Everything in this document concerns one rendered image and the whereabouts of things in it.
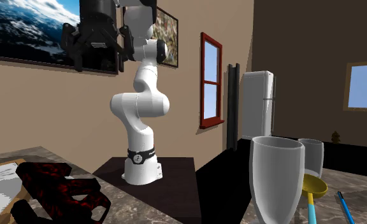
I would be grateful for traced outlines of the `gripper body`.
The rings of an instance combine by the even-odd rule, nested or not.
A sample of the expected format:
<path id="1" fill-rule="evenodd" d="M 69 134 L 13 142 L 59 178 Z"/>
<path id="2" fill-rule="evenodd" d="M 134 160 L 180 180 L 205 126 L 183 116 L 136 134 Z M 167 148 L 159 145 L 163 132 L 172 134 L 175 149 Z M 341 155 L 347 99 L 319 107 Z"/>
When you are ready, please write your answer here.
<path id="1" fill-rule="evenodd" d="M 116 4 L 113 0 L 80 0 L 80 37 L 77 47 L 84 52 L 90 47 L 121 52 L 117 43 Z"/>

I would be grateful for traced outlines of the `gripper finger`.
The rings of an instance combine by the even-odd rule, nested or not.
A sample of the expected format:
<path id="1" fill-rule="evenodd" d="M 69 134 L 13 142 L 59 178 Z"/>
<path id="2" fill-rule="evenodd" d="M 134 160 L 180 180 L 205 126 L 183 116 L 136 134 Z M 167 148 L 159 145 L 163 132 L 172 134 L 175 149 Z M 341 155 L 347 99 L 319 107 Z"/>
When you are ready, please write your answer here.
<path id="1" fill-rule="evenodd" d="M 87 44 L 89 38 L 90 31 L 80 32 L 78 27 L 74 27 L 69 23 L 62 25 L 61 48 L 73 60 L 74 68 L 78 72 L 83 71 L 82 55 L 89 49 Z"/>
<path id="2" fill-rule="evenodd" d="M 124 46 L 119 51 L 119 72 L 124 72 L 124 62 L 131 60 L 134 61 L 134 46 L 133 46 L 133 37 L 131 35 L 131 31 L 127 25 L 123 25 L 119 29 L 120 35 L 123 37 Z"/>

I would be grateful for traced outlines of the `red framed window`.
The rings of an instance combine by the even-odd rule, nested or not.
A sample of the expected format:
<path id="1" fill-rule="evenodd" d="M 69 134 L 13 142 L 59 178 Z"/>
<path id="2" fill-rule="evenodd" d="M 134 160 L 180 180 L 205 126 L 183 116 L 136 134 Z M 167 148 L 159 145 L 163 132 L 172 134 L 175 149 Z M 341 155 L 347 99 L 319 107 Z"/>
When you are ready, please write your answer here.
<path id="1" fill-rule="evenodd" d="M 199 128 L 207 129 L 223 123 L 222 107 L 222 45 L 201 33 L 201 83 Z"/>

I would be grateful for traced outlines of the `black upright pipes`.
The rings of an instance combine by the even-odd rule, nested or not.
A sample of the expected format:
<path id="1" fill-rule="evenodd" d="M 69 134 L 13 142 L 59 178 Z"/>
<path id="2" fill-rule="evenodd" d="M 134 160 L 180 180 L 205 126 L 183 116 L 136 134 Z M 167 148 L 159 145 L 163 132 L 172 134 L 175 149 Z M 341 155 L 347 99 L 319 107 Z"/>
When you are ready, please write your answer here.
<path id="1" fill-rule="evenodd" d="M 238 144 L 238 106 L 239 106 L 240 65 L 228 65 L 227 96 L 227 149 L 236 151 Z"/>

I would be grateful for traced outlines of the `white refrigerator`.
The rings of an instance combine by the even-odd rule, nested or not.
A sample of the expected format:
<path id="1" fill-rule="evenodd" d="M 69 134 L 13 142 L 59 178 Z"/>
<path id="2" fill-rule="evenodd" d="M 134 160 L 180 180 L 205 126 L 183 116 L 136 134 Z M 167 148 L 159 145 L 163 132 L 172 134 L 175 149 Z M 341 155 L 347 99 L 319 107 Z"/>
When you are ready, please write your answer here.
<path id="1" fill-rule="evenodd" d="M 241 138 L 270 136 L 273 130 L 275 77 L 269 71 L 243 74 Z"/>

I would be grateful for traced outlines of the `black and red patterned object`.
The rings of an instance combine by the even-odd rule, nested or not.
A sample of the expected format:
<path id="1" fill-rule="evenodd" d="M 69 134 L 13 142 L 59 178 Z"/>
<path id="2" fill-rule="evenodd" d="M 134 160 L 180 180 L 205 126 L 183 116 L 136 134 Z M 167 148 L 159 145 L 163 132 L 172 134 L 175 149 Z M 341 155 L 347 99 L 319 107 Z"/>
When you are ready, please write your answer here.
<path id="1" fill-rule="evenodd" d="M 23 162 L 16 169 L 24 188 L 36 199 L 50 219 L 36 215 L 22 199 L 11 215 L 17 224 L 103 224 L 110 200 L 101 193 L 97 179 L 69 179 L 66 163 Z"/>

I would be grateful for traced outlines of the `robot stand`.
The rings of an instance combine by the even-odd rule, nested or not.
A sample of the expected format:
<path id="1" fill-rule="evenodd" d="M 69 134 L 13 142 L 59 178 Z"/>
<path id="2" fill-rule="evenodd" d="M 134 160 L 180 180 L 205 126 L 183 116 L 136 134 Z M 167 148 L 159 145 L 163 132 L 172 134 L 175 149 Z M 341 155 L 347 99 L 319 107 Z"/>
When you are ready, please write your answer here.
<path id="1" fill-rule="evenodd" d="M 141 186 L 129 185 L 122 179 L 124 161 L 123 157 L 112 157 L 93 175 L 183 224 L 201 224 L 201 208 L 192 157 L 159 157 L 163 177 Z"/>

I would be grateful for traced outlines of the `wooden board with white sheet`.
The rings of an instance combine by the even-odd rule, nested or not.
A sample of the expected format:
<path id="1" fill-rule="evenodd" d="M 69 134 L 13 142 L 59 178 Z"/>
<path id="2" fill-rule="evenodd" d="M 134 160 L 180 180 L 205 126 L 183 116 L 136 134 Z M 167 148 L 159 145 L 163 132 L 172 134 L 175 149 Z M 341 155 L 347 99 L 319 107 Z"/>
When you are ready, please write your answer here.
<path id="1" fill-rule="evenodd" d="M 0 163 L 0 224 L 17 224 L 11 209 L 19 200 L 30 201 L 31 196 L 16 174 L 17 167 L 25 162 L 20 158 Z"/>

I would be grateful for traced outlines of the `tall grey glass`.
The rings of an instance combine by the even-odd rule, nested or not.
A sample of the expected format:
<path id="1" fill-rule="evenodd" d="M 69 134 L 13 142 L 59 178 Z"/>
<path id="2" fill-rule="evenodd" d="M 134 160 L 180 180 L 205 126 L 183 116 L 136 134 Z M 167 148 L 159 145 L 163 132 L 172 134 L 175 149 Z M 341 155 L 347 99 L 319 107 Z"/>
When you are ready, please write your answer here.
<path id="1" fill-rule="evenodd" d="M 305 146 L 274 136 L 254 137 L 250 189 L 260 224 L 289 224 L 298 206 L 305 171 Z"/>

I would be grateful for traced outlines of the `short grey cup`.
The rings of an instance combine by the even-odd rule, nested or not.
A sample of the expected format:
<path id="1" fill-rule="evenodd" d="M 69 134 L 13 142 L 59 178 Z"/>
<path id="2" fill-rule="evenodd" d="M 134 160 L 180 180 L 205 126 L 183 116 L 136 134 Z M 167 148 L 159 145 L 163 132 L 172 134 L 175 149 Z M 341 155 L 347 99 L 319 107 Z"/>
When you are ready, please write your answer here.
<path id="1" fill-rule="evenodd" d="M 298 139 L 305 146 L 305 172 L 321 178 L 324 162 L 324 143 L 315 139 Z"/>

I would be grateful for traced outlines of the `wooden framed window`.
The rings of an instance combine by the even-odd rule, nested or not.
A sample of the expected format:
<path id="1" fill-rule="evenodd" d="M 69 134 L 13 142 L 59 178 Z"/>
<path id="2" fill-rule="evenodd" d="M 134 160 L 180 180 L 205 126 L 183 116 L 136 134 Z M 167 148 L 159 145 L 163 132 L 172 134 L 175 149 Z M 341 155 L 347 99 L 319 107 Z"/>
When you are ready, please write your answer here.
<path id="1" fill-rule="evenodd" d="M 367 62 L 347 64 L 343 110 L 367 112 Z"/>

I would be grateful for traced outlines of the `blue pen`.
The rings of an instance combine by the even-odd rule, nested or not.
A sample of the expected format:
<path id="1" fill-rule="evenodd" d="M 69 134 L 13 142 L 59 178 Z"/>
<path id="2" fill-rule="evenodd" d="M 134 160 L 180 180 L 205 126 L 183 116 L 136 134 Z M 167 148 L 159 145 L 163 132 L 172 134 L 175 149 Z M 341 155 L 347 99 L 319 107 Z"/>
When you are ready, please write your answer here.
<path id="1" fill-rule="evenodd" d="M 349 223 L 350 223 L 350 224 L 355 224 L 355 222 L 354 222 L 354 220 L 353 220 L 353 217 L 352 217 L 352 215 L 351 215 L 351 213 L 350 213 L 350 211 L 349 211 L 349 209 L 348 209 L 348 207 L 347 207 L 347 204 L 346 204 L 346 202 L 345 202 L 345 199 L 343 198 L 342 193 L 341 193 L 340 191 L 337 191 L 337 194 L 338 194 L 338 197 L 339 197 L 339 199 L 340 199 L 340 202 L 341 202 L 341 204 L 342 204 L 342 206 L 343 206 L 343 209 L 344 209 L 344 211 L 345 211 L 345 214 L 346 214 L 346 217 L 347 217 L 347 219 L 348 219 Z"/>

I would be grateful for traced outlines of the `dark framed wall picture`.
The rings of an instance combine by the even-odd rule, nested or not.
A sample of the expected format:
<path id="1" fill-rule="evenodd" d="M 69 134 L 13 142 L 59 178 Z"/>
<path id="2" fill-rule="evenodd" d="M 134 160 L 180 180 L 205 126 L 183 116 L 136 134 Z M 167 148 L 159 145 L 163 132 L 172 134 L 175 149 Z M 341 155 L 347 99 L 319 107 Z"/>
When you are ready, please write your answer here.
<path id="1" fill-rule="evenodd" d="M 178 68 L 178 19 L 157 7 L 152 39 L 162 39 L 168 48 L 162 65 Z"/>

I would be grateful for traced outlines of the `snowy landscape wall picture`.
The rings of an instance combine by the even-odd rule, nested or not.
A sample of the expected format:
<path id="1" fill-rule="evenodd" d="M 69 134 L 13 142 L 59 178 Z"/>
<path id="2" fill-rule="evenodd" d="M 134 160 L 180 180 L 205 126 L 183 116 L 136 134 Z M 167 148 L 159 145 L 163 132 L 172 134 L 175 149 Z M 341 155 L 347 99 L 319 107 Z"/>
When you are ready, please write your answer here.
<path id="1" fill-rule="evenodd" d="M 0 60 L 72 69 L 65 23 L 80 23 L 80 0 L 0 0 Z"/>

